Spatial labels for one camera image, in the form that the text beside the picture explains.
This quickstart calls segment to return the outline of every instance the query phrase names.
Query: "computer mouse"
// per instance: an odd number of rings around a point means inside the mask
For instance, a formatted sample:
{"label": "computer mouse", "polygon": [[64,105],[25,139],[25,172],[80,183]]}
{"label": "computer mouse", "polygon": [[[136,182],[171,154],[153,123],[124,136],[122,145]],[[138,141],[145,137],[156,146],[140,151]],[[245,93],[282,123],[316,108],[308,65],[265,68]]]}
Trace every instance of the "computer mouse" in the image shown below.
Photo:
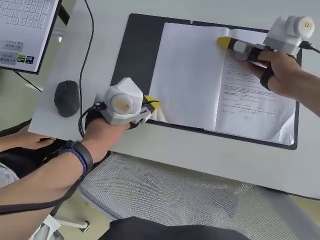
{"label": "computer mouse", "polygon": [[76,114],[80,107],[78,84],[70,80],[60,82],[54,93],[54,104],[64,118]]}

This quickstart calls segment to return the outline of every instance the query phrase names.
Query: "keyboard key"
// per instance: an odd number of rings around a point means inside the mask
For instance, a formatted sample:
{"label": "keyboard key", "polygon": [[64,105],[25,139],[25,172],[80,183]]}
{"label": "keyboard key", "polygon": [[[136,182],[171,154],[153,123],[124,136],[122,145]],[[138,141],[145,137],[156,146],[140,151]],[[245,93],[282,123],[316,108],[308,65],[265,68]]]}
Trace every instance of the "keyboard key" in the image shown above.
{"label": "keyboard key", "polygon": [[24,5],[23,11],[29,12],[30,11],[30,5]]}
{"label": "keyboard key", "polygon": [[31,6],[31,7],[30,7],[30,12],[31,12],[31,13],[36,12],[36,6]]}
{"label": "keyboard key", "polygon": [[34,18],[33,18],[34,20],[36,20],[36,21],[39,21],[40,20],[40,14],[39,13],[36,13],[35,15],[34,15]]}
{"label": "keyboard key", "polygon": [[31,27],[36,28],[38,25],[38,21],[32,21]]}
{"label": "keyboard key", "polygon": [[40,16],[40,21],[44,22],[46,20],[46,15],[41,14]]}
{"label": "keyboard key", "polygon": [[18,25],[24,26],[26,24],[26,21],[27,20],[20,18],[19,22],[18,22]]}
{"label": "keyboard key", "polygon": [[15,18],[20,17],[20,14],[21,14],[20,11],[13,11],[13,16],[14,16]]}
{"label": "keyboard key", "polygon": [[11,17],[9,16],[2,16],[1,21],[5,24],[9,24],[11,22]]}
{"label": "keyboard key", "polygon": [[21,13],[21,18],[22,19],[26,19],[28,17],[28,12],[27,11],[23,11],[22,13]]}
{"label": "keyboard key", "polygon": [[27,27],[30,27],[32,24],[32,20],[28,19],[26,22],[25,22],[25,26]]}
{"label": "keyboard key", "polygon": [[3,9],[3,11],[2,11],[2,15],[4,15],[4,16],[12,16],[14,14],[14,11],[13,10],[11,10],[11,9]]}
{"label": "keyboard key", "polygon": [[13,10],[22,10],[23,5],[22,4],[18,4],[18,3],[9,3],[8,9],[13,9]]}
{"label": "keyboard key", "polygon": [[44,21],[39,21],[37,28],[42,29],[44,27],[45,22]]}
{"label": "keyboard key", "polygon": [[37,14],[40,14],[40,13],[42,12],[42,7],[37,6],[36,9],[35,9],[35,12],[36,12]]}
{"label": "keyboard key", "polygon": [[19,21],[19,18],[13,17],[13,18],[11,19],[11,24],[18,24],[18,21]]}
{"label": "keyboard key", "polygon": [[49,6],[50,6],[50,2],[49,1],[44,2],[43,8],[42,8],[42,13],[43,14],[47,14],[48,13]]}
{"label": "keyboard key", "polygon": [[34,19],[35,14],[33,12],[29,12],[28,19]]}
{"label": "keyboard key", "polygon": [[2,3],[1,3],[1,8],[2,9],[7,9],[8,8],[8,6],[9,6],[9,3],[8,2],[5,2],[5,1],[3,1]]}

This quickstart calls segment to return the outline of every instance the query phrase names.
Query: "black desk mat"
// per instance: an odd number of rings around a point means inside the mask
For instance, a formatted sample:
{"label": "black desk mat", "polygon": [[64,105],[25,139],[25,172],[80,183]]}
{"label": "black desk mat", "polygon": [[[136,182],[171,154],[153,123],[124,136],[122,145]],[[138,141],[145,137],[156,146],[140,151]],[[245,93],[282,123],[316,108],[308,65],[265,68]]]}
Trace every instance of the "black desk mat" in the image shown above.
{"label": "black desk mat", "polygon": [[[111,85],[116,85],[123,78],[130,77],[135,84],[142,90],[144,95],[150,91],[151,81],[154,74],[154,68],[158,56],[158,50],[165,23],[185,24],[194,26],[214,26],[226,27],[229,29],[244,29],[267,33],[268,30],[255,29],[241,26],[223,25],[217,23],[175,19],[169,17],[149,16],[132,13],[129,16],[124,32],[121,48],[118,54],[117,62],[113,72]],[[302,51],[297,55],[297,61],[301,65]],[[295,150],[298,146],[298,121],[299,121],[299,103],[296,102],[295,120],[294,120],[294,143],[284,145],[251,138],[233,136],[225,133],[207,131],[201,128],[180,126],[165,122],[148,120],[147,123],[155,124],[175,129],[187,130],[201,134],[214,135],[229,139],[241,140],[255,144],[262,144],[288,150]]]}

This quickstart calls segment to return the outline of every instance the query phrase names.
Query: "hand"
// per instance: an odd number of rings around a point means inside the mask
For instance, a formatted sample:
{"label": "hand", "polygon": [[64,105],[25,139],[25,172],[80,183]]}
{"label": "hand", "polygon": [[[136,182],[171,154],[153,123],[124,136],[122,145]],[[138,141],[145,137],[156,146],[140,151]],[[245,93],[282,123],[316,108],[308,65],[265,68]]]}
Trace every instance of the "hand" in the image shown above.
{"label": "hand", "polygon": [[9,139],[14,142],[16,147],[35,150],[49,146],[54,142],[54,140],[56,140],[53,137],[28,132],[28,128],[29,125],[23,127],[17,133],[8,136]]}
{"label": "hand", "polygon": [[[295,98],[295,82],[300,81],[302,79],[301,75],[304,74],[296,60],[287,54],[274,51],[262,51],[258,59],[271,62],[274,76],[268,81],[269,89],[276,94]],[[263,67],[256,66],[249,61],[243,61],[242,65],[259,79],[265,70]]]}
{"label": "hand", "polygon": [[90,152],[93,162],[100,162],[129,127],[129,124],[121,126],[109,125],[102,118],[93,120],[88,125],[84,139],[82,140],[82,144]]}

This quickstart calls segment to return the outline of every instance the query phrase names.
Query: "person's left hand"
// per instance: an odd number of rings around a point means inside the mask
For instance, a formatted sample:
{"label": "person's left hand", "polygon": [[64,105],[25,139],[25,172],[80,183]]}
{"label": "person's left hand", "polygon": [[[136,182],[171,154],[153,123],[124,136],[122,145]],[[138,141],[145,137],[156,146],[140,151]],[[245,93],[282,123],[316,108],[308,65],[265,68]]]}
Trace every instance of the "person's left hand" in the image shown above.
{"label": "person's left hand", "polygon": [[16,147],[35,150],[49,146],[54,142],[54,140],[56,140],[53,137],[28,132],[28,128],[29,125],[23,127],[17,133],[8,136],[12,141],[14,141],[14,145]]}

